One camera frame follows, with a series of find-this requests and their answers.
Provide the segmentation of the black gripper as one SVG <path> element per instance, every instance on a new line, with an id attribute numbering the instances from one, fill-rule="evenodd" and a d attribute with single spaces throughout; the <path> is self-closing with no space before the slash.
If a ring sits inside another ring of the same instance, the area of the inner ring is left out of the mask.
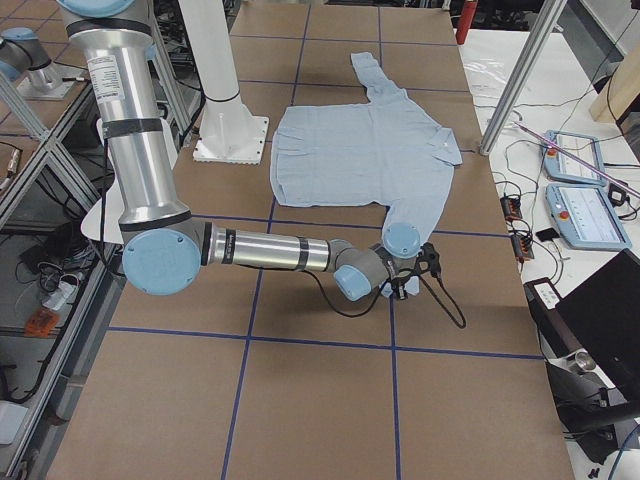
<path id="1" fill-rule="evenodd" d="M 385 298 L 396 300 L 406 300 L 410 296 L 417 296 L 420 293 L 420 274 L 419 263 L 412 267 L 401 268 L 394 278 L 382 286 L 382 295 Z"/>

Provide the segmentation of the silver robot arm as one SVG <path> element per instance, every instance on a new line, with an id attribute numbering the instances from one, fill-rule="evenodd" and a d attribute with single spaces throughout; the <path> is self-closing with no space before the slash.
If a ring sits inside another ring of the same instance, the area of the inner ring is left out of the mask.
<path id="1" fill-rule="evenodd" d="M 189 286 L 212 263 L 329 272 L 345 297 L 372 289 L 400 293 L 423 259 L 419 237 L 396 224 L 365 250 L 317 240 L 219 228 L 193 217 L 177 195 L 164 123 L 151 91 L 154 39 L 148 1 L 64 1 L 70 42 L 85 55 L 100 112 L 105 155 L 124 209 L 118 225 L 127 279 L 151 295 Z M 219 1 L 179 5 L 204 97 L 200 151 L 205 160 L 256 163 L 268 121 L 254 116 L 239 91 L 228 24 Z"/>

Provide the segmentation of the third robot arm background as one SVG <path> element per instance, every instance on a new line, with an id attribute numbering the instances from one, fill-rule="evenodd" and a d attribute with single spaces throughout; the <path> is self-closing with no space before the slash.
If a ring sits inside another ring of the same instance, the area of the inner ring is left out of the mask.
<path id="1" fill-rule="evenodd" d="M 82 68 L 55 63 L 26 27 L 1 32 L 1 73 L 10 82 L 20 81 L 17 90 L 27 100 L 59 101 L 75 84 L 88 81 Z"/>

